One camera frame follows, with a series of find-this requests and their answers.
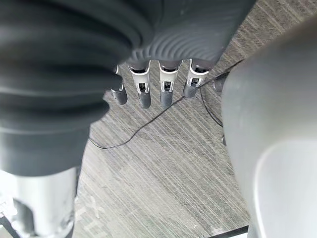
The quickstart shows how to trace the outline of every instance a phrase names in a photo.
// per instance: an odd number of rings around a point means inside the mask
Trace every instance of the gray robot arm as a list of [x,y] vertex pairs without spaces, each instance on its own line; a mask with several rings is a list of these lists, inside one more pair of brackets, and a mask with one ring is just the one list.
[[317,17],[238,65],[222,99],[248,237],[317,237]]

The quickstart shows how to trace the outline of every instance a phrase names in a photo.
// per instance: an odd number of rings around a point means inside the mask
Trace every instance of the gray carpet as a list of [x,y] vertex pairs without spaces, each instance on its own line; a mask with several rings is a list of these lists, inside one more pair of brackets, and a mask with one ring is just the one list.
[[[244,21],[209,78],[251,55],[317,10],[315,0],[260,0]],[[182,95],[188,62],[174,89]],[[162,111],[159,68],[151,64],[152,106],[142,110],[126,65],[120,66],[128,103],[110,92],[110,111],[92,126],[104,146],[121,143]],[[220,97],[203,89],[210,110],[221,118]],[[75,238],[207,238],[248,224],[219,127],[200,95],[173,106],[127,145],[101,150],[87,144],[76,204]]]

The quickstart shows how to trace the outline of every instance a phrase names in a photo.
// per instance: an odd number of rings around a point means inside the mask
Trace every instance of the black rubber fingertip pad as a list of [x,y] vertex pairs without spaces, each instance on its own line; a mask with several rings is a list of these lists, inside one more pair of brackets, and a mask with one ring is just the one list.
[[196,92],[197,92],[196,87],[188,86],[188,84],[185,83],[184,90],[183,90],[183,95],[185,98],[193,98]]
[[142,108],[147,109],[151,105],[151,94],[148,93],[140,93],[139,94],[139,101]]
[[160,104],[163,108],[168,108],[173,101],[173,92],[164,91],[160,92]]
[[125,87],[123,87],[122,91],[116,90],[112,91],[113,97],[119,105],[124,105],[128,101],[128,95],[125,91]]

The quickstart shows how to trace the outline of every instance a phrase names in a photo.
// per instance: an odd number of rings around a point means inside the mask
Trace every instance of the floor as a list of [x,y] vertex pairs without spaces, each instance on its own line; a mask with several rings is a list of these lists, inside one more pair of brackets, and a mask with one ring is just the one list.
[[[217,75],[251,55],[317,10],[316,0],[260,0],[240,27]],[[188,62],[175,85],[182,95]],[[91,136],[104,146],[124,142],[162,111],[159,69],[151,64],[152,106],[142,110],[126,65],[120,66],[128,103],[105,95],[110,111],[93,124]],[[220,115],[221,99],[203,89],[208,108]],[[129,143],[101,150],[88,143],[76,204],[75,238],[208,238],[248,224],[222,128],[208,115],[200,95],[178,103]]]

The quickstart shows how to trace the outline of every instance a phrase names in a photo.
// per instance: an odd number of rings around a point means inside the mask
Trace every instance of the wire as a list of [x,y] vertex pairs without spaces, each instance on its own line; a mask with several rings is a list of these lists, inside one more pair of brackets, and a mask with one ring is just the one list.
[[[200,90],[200,95],[204,104],[204,107],[206,108],[206,111],[208,112],[208,114],[210,115],[210,117],[221,127],[223,127],[222,121],[220,119],[218,119],[214,113],[212,113],[208,107],[206,106],[206,103],[204,101],[203,98],[203,94],[202,94],[202,87],[205,87],[207,84],[217,80],[219,77],[223,76],[225,73],[229,72],[233,67],[235,67],[236,65],[238,65],[240,62],[242,62],[243,60],[240,60],[238,62],[236,62],[234,65],[230,66],[229,68],[227,68],[223,73],[221,73],[220,75],[218,75],[217,77],[214,77],[210,80],[208,80],[206,83],[202,84],[201,86],[199,86],[199,90]],[[91,141],[91,143],[93,145],[95,145],[96,147],[100,148],[100,149],[112,149],[112,148],[116,148],[119,146],[123,146],[127,143],[129,143],[135,136],[136,134],[142,130],[144,127],[148,126],[149,124],[151,124],[152,122],[154,122],[157,118],[159,118],[162,114],[164,114],[168,109],[170,109],[172,106],[174,106],[175,104],[178,104],[180,101],[182,101],[185,97],[182,96],[180,99],[176,100],[175,102],[173,102],[168,108],[164,109],[162,112],[160,112],[158,115],[156,115],[153,119],[151,119],[150,121],[148,121],[147,123],[145,123],[144,125],[142,125],[139,129],[137,129],[128,140],[126,140],[125,142],[121,143],[121,144],[117,144],[117,145],[113,145],[113,146],[109,146],[109,147],[104,147],[101,146],[100,144],[98,144],[94,139],[92,139],[91,137],[89,137],[89,140]]]
[[206,106],[206,103],[205,103],[205,100],[204,100],[203,94],[202,94],[202,88],[200,88],[199,91],[200,91],[200,96],[201,96],[201,98],[202,98],[204,107],[206,108],[206,111],[208,112],[208,114],[210,115],[210,117],[214,120],[214,122],[216,122],[219,126],[223,127],[222,121],[220,121],[220,119],[217,118],[217,116],[216,116],[214,113],[212,113],[212,112],[208,109],[208,107]]
[[100,149],[112,149],[112,148],[115,148],[115,147],[118,147],[118,146],[122,146],[122,145],[125,145],[127,144],[128,142],[130,142],[133,137],[140,131],[142,130],[144,127],[146,127],[147,125],[151,124],[152,122],[154,122],[157,118],[159,118],[163,113],[165,113],[168,109],[170,109],[173,105],[179,103],[180,101],[182,101],[185,97],[182,96],[180,99],[176,100],[175,102],[173,102],[168,108],[166,108],[165,110],[163,110],[161,113],[159,113],[158,115],[156,115],[153,119],[151,119],[150,121],[148,121],[147,123],[145,123],[144,125],[142,125],[139,129],[137,129],[133,134],[132,136],[125,142],[121,143],[121,144],[117,144],[117,145],[113,145],[113,146],[110,146],[110,147],[102,147],[100,146],[97,142],[95,142],[91,137],[89,137],[89,140],[95,145],[97,146],[98,148]]

